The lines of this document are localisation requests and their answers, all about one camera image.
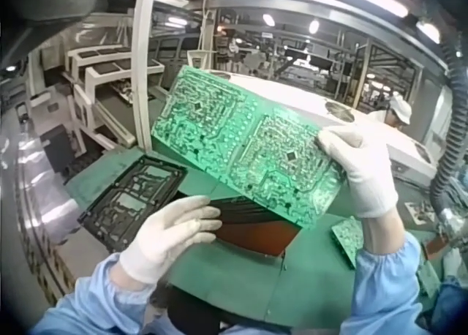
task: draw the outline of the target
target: gloved hand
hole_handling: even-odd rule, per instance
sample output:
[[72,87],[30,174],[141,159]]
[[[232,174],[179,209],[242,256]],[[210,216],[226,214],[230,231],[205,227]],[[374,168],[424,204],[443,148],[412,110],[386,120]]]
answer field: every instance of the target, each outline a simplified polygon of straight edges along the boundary
[[357,217],[382,217],[396,207],[398,194],[385,141],[355,125],[326,127],[318,140],[347,171]]
[[209,203],[206,196],[185,197],[147,218],[135,240],[120,254],[125,273],[138,282],[156,284],[189,246],[212,242],[216,237],[209,231],[222,223],[215,219],[219,209]]

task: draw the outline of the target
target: green workbench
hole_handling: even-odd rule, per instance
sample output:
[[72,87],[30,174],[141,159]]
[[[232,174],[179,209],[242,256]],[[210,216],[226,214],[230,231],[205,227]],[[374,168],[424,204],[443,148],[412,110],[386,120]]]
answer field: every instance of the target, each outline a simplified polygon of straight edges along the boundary
[[[159,153],[151,152],[151,156],[187,167],[187,176],[179,187],[184,194],[204,194],[212,199],[239,196],[170,149],[154,145]],[[85,209],[142,154],[136,148],[107,153],[73,178],[67,190]],[[405,201],[418,199],[418,193],[410,188],[397,185],[397,190]],[[244,317],[297,328],[338,328],[350,313],[355,272],[332,242],[330,230],[351,214],[349,190],[344,187],[316,228],[300,231],[284,259],[222,242],[197,245],[173,266],[170,281],[214,306]],[[411,232],[420,241],[434,237],[426,231]],[[440,260],[434,267],[440,275]],[[430,309],[434,300],[421,301],[424,309]]]

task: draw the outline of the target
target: black hose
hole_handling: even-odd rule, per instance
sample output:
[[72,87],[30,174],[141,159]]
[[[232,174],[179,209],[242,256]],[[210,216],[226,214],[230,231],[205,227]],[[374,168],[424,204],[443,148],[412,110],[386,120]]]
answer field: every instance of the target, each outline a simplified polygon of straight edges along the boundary
[[[463,44],[462,53],[468,56],[468,44]],[[449,86],[452,89],[452,117],[448,128],[446,149],[439,161],[437,173],[431,182],[429,199],[439,217],[444,208],[449,207],[444,192],[456,165],[465,152],[464,142],[468,134],[468,77],[463,59],[456,55],[455,44],[450,37],[442,37],[441,48],[448,65]]]

